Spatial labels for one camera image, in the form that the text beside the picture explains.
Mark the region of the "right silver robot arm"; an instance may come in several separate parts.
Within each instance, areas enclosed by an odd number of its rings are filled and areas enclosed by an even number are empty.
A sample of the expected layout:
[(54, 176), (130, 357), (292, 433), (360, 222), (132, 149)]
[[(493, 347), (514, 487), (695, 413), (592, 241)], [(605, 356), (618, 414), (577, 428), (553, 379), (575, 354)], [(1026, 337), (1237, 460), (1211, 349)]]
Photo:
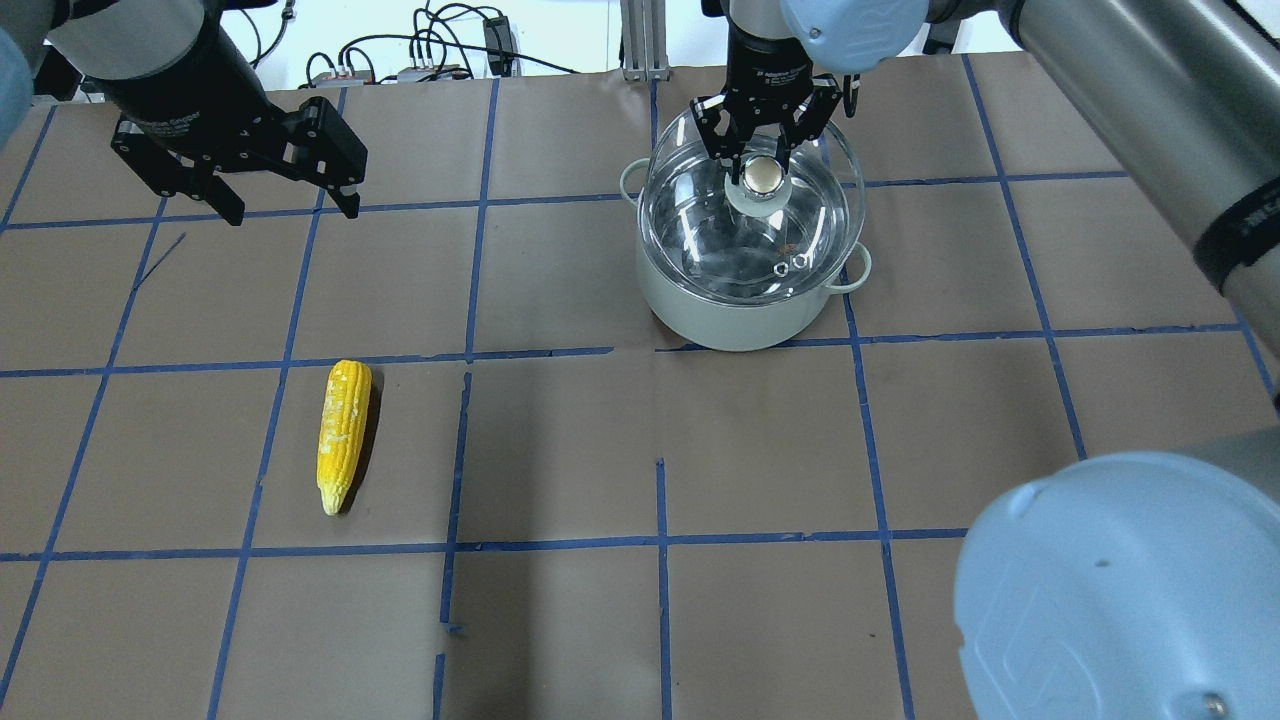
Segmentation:
[[(1277, 351), (1277, 45), (1234, 1), (707, 1), (724, 87), (691, 101), (713, 158), (759, 126), (817, 133), (924, 23), (995, 9)], [(968, 529), (954, 618), (983, 719), (1275, 719), (1277, 428), (1093, 456)]]

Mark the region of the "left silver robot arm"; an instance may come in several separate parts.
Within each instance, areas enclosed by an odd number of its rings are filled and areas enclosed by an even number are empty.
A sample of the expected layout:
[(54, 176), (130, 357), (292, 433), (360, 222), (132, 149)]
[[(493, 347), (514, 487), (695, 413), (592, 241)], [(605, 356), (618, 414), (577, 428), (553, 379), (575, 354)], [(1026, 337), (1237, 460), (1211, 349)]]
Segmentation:
[(369, 151), (323, 96), (274, 104), (221, 27), (223, 1), (5, 1), (3, 136), (23, 122), (45, 46), (120, 113), (111, 150), (156, 195), (184, 195), (238, 225), (225, 174), (270, 172), (360, 213)]

